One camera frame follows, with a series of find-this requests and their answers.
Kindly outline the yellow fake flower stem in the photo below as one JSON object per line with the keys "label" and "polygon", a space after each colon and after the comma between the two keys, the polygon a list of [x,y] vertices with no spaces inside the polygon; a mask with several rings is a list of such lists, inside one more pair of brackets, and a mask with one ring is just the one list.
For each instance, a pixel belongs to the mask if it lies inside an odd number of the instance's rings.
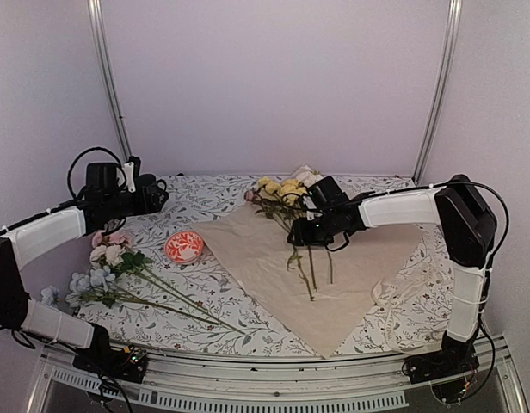
{"label": "yellow fake flower stem", "polygon": [[[265,188],[267,193],[278,194],[278,196],[288,193],[296,193],[300,196],[296,206],[301,207],[302,211],[303,201],[309,198],[307,189],[322,178],[323,177],[315,170],[300,172],[294,178],[287,178],[282,182],[277,182],[273,178],[263,176],[257,181],[255,188]],[[303,250],[303,268],[305,273],[308,276],[311,276],[311,265],[309,261],[309,253],[307,252],[308,247],[310,246],[301,247]]]}

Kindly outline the pale pink white flower stem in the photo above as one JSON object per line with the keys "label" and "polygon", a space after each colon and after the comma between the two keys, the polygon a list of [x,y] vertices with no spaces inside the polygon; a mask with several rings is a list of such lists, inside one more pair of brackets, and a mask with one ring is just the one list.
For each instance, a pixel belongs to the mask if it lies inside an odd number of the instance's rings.
{"label": "pale pink white flower stem", "polygon": [[222,322],[201,301],[191,299],[174,285],[156,274],[153,261],[132,248],[125,239],[98,233],[89,256],[91,287],[82,301],[115,305],[139,305],[166,311],[213,327]]}

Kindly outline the beige wrapping paper sheet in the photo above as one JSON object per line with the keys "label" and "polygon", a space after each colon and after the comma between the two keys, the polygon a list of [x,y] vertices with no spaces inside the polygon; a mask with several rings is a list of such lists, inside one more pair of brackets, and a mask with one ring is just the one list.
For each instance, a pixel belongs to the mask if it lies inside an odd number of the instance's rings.
{"label": "beige wrapping paper sheet", "polygon": [[311,247],[317,291],[309,300],[296,269],[287,271],[292,248],[274,221],[255,215],[244,200],[252,176],[196,176],[187,198],[195,230],[220,265],[272,317],[325,358],[338,351],[391,351],[383,336],[383,310],[371,291],[384,278],[399,277],[422,245],[415,225],[359,231],[341,251]]}

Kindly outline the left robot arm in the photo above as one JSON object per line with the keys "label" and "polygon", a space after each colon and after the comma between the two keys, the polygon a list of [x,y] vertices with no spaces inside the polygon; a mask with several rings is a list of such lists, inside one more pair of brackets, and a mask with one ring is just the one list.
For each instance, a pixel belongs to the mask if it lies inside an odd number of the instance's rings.
{"label": "left robot arm", "polygon": [[158,213],[168,198],[164,181],[140,174],[136,157],[124,164],[90,163],[84,186],[71,200],[0,230],[0,329],[84,349],[84,359],[98,373],[111,373],[118,357],[108,347],[107,331],[30,299],[21,271],[115,219]]}

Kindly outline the right arm base board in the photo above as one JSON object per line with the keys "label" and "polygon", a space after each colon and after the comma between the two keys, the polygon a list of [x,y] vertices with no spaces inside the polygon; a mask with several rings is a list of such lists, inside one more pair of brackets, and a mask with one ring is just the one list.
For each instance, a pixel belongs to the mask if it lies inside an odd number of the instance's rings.
{"label": "right arm base board", "polygon": [[430,390],[439,402],[457,404],[467,396],[478,367],[479,361],[474,354],[457,360],[439,351],[407,357],[401,372],[410,379],[411,384],[443,379],[443,382],[431,385]]}

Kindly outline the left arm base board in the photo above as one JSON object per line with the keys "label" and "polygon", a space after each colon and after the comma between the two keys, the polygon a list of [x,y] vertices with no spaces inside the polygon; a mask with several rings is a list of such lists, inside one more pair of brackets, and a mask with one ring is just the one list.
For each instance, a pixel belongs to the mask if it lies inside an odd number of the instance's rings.
{"label": "left arm base board", "polygon": [[143,382],[148,367],[147,353],[133,345],[123,349],[76,348],[76,354],[75,368],[136,384]]}

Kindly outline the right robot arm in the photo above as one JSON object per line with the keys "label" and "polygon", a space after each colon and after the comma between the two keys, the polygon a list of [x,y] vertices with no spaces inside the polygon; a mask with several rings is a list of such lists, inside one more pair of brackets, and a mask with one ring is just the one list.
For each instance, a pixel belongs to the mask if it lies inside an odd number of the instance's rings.
{"label": "right robot arm", "polygon": [[469,342],[478,331],[488,298],[495,253],[497,220],[478,184],[465,175],[427,187],[393,192],[365,192],[350,198],[331,176],[307,190],[315,218],[296,219],[288,232],[289,244],[317,246],[332,251],[337,235],[348,241],[358,231],[387,225],[437,225],[453,266],[453,307],[446,337],[451,343],[435,356],[434,367],[452,375],[466,364]]}

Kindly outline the blue fake flower stem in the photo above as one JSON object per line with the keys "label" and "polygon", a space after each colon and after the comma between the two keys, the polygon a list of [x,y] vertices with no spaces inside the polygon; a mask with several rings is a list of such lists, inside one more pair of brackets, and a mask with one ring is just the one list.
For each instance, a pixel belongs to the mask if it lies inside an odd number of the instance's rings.
{"label": "blue fake flower stem", "polygon": [[[139,280],[150,284],[154,294],[145,296],[138,289],[129,287],[122,280],[123,277],[131,281]],[[107,266],[92,269],[87,274],[74,273],[71,275],[69,292],[64,297],[59,296],[57,288],[48,286],[40,290],[40,302],[55,309],[59,308],[61,302],[66,303],[71,309],[97,302],[109,309],[138,305],[145,310],[162,310],[201,324],[222,327],[237,333],[242,332],[239,328],[214,315],[201,301],[195,301],[186,293],[178,291],[146,266],[128,270],[125,273]]]}

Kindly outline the red white patterned dish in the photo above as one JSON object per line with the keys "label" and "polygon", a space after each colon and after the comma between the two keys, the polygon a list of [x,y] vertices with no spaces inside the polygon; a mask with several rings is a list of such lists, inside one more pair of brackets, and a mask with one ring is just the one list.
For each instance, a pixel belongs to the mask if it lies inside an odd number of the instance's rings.
{"label": "red white patterned dish", "polygon": [[173,263],[190,264],[200,258],[204,246],[204,240],[197,232],[185,230],[169,237],[163,249]]}

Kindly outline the white lace ribbon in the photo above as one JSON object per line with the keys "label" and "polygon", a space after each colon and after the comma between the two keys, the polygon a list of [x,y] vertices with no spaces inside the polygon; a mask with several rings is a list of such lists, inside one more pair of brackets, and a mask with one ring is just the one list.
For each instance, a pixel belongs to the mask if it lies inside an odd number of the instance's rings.
{"label": "white lace ribbon", "polygon": [[371,291],[373,303],[383,310],[383,336],[388,348],[407,355],[441,349],[453,307],[453,265],[447,248],[422,247],[409,259],[409,273],[384,278]]}

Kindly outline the left aluminium frame post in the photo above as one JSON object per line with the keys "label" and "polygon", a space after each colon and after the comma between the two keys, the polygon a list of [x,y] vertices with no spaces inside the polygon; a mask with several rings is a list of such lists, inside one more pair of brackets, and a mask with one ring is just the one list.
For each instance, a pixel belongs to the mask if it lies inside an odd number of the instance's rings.
{"label": "left aluminium frame post", "polygon": [[127,160],[133,155],[133,150],[127,135],[125,116],[120,105],[120,98],[115,84],[112,60],[108,50],[102,1],[88,0],[87,5],[89,11],[89,25],[96,50],[97,64],[102,75],[102,82],[113,120],[114,130],[119,143],[121,156]]}

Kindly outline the aluminium frame post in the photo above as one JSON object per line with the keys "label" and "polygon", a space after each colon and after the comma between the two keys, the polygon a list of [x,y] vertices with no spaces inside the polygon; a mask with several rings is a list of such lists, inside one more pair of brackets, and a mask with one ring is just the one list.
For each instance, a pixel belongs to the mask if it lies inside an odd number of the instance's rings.
{"label": "aluminium frame post", "polygon": [[441,62],[422,143],[412,174],[412,181],[414,183],[419,183],[423,179],[429,155],[433,148],[434,137],[441,118],[444,97],[449,83],[454,54],[457,48],[462,5],[463,2],[461,0],[450,0],[448,2],[447,24],[441,50]]}
{"label": "aluminium frame post", "polygon": [[89,11],[89,25],[96,50],[97,64],[102,75],[102,82],[113,120],[114,130],[119,143],[121,156],[127,160],[133,155],[133,150],[127,135],[125,116],[120,105],[120,98],[115,84],[112,60],[108,50],[102,1],[88,0],[87,5]]}

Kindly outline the right aluminium frame post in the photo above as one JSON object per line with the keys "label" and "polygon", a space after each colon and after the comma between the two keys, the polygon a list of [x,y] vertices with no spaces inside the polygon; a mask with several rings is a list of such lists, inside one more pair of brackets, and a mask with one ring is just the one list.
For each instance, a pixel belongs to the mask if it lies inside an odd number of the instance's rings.
{"label": "right aluminium frame post", "polygon": [[434,137],[441,118],[444,97],[449,83],[454,54],[457,48],[462,5],[463,2],[461,0],[450,0],[448,2],[447,24],[441,50],[441,62],[422,143],[412,174],[412,181],[414,183],[419,183],[423,179],[429,155],[433,148]]}

